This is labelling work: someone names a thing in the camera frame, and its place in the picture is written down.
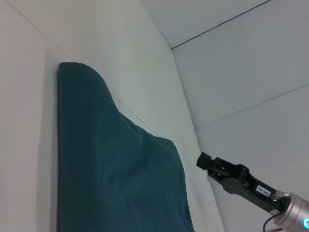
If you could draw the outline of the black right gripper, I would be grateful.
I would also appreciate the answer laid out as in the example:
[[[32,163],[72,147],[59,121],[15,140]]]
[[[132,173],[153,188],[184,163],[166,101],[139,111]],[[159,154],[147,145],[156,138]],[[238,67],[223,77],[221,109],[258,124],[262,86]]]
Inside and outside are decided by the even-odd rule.
[[[241,196],[268,213],[275,215],[286,208],[288,199],[272,200],[276,190],[253,177],[244,165],[235,165],[221,158],[212,159],[202,152],[196,166],[207,171],[208,176],[228,193]]]

